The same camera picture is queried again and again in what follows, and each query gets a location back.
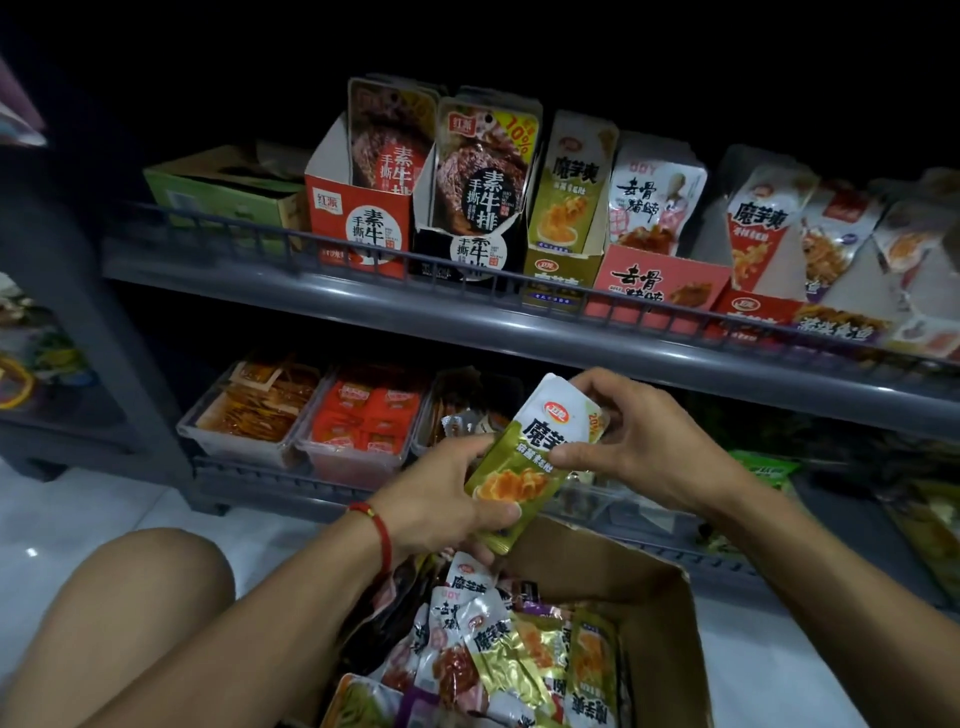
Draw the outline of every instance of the green box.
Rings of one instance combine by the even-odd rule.
[[[287,230],[310,230],[306,187],[284,179],[260,164],[256,155],[238,146],[223,146],[143,170],[156,203],[206,215],[230,217]],[[196,227],[194,218],[171,215],[176,227]],[[222,227],[202,222],[205,227]],[[234,240],[253,247],[253,231],[231,228]],[[261,236],[266,252],[283,255],[282,235]],[[300,240],[291,237],[295,248]]]

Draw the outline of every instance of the open cardboard box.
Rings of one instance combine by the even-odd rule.
[[[412,250],[415,227],[429,220],[435,155],[431,148],[412,195],[354,186],[349,183],[347,115],[338,116],[306,165],[311,227],[317,235],[375,245],[385,254],[374,257],[327,245],[321,249],[322,262],[372,270],[375,260],[380,274],[403,278],[403,261],[388,252]]]
[[[590,602],[616,623],[636,728],[712,726],[693,594],[682,569],[545,516],[530,523],[504,569],[536,581],[546,603]],[[336,652],[328,658],[324,682]]]

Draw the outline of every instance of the right hand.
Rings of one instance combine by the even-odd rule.
[[[611,411],[611,426],[597,445],[553,448],[554,465],[611,475],[666,508],[702,518],[742,482],[740,465],[663,390],[606,369],[570,383]]]

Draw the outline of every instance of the left hand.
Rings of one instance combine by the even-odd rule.
[[[394,565],[416,553],[460,546],[476,531],[513,525],[520,506],[511,501],[471,498],[464,490],[467,467],[493,444],[493,435],[451,437],[430,449],[420,460],[370,498],[394,547]],[[468,550],[489,564],[489,549]]]

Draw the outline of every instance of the white tile floor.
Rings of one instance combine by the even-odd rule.
[[[81,470],[51,483],[0,460],[0,686],[57,589],[98,545],[129,530],[176,526],[227,555],[247,592],[316,531],[310,522],[242,508],[193,513],[175,491]],[[863,720],[786,615],[697,597],[717,728],[861,728]]]

